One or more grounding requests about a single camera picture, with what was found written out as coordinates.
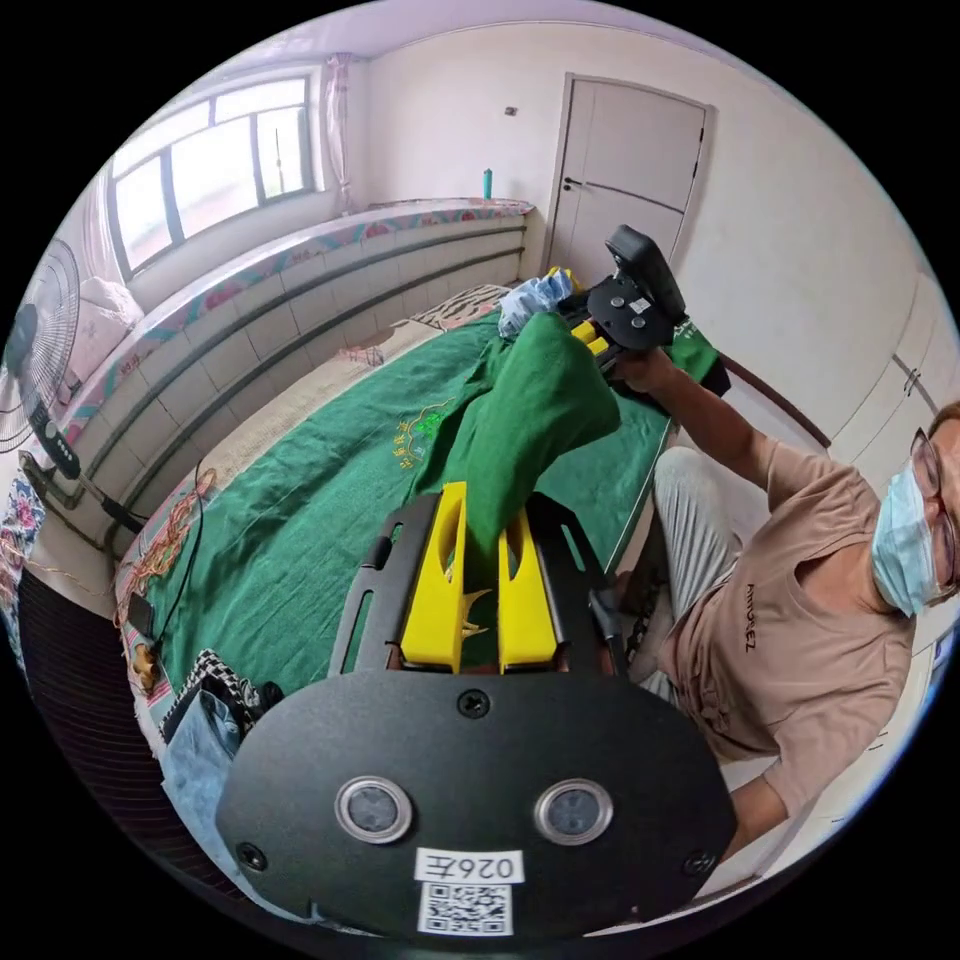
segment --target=curtain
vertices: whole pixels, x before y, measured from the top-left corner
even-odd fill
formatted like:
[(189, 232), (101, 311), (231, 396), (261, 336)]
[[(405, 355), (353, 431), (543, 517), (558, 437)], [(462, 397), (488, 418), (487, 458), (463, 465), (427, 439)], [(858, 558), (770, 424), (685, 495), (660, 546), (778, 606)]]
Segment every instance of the curtain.
[(79, 218), (80, 249), (75, 250), (80, 279), (100, 277), (123, 283), (107, 220), (107, 171), (101, 170), (83, 192), (71, 216)]
[(347, 155), (347, 90), (349, 89), (349, 53), (327, 58), (324, 115), (330, 164), (337, 180), (337, 213), (341, 217), (354, 212), (350, 195), (350, 166)]

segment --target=screw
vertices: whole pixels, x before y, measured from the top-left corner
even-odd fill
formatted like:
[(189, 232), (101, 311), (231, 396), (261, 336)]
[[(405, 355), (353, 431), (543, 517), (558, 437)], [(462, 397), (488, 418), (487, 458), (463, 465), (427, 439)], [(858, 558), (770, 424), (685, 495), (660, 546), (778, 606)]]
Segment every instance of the screw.
[(457, 709), (468, 720), (479, 720), (490, 710), (490, 698), (482, 690), (467, 690), (457, 699)]
[(712, 853), (697, 850), (683, 861), (681, 869), (688, 877), (697, 877), (701, 873), (706, 873), (714, 865), (716, 859)]
[(257, 873), (267, 869), (267, 858), (263, 855), (263, 851), (252, 843), (238, 843), (237, 857), (244, 866), (256, 870)]

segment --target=label sticker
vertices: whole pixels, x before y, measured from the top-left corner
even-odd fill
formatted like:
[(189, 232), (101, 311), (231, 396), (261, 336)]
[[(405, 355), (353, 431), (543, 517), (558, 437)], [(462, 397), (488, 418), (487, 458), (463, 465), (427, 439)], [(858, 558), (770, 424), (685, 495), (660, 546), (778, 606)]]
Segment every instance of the label sticker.
[(447, 937), (512, 937), (513, 887), (507, 883), (424, 883), (417, 932)]
[(413, 879), (422, 883), (523, 883), (523, 851), (465, 853), (418, 847)]

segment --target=green cloth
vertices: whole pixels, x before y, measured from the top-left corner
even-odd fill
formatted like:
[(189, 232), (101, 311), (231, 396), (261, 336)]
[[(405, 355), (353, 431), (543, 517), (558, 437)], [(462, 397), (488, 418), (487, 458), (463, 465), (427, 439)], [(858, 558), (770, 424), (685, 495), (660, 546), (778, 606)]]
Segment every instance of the green cloth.
[(664, 348), (664, 353), (699, 383), (709, 373), (720, 355), (713, 344), (688, 320), (674, 331), (673, 345)]
[(555, 314), (534, 315), (512, 346), (490, 344), (409, 495), (466, 481), (468, 592), (496, 585), (500, 533), (547, 467), (619, 426), (593, 354)]
[[(484, 379), (489, 355), (503, 352), (498, 318), (450, 330), (354, 384), (205, 508), (162, 652), (174, 689), (207, 648), (240, 676), (272, 680), (287, 694), (326, 676), (343, 602), (370, 544), (429, 458), (444, 413), (459, 409), (465, 389)], [(537, 484), (577, 513), (601, 562), (612, 564), (643, 507), (668, 423), (635, 400), (616, 402), (621, 428), (563, 455)], [(158, 623), (176, 599), (197, 529), (170, 573), (147, 589)]]

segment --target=gray pants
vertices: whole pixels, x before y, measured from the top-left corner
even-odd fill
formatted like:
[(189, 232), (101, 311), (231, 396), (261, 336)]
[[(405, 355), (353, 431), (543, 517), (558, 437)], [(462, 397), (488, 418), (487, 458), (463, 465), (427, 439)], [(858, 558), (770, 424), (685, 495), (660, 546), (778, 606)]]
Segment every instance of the gray pants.
[[(689, 447), (671, 447), (654, 468), (654, 505), (670, 584), (668, 628), (712, 586), (730, 576), (739, 556), (740, 543), (712, 469), (704, 454)], [(655, 662), (665, 638), (666, 633), (651, 624), (638, 657)], [(677, 705), (677, 691), (662, 670), (635, 679), (645, 690)]]

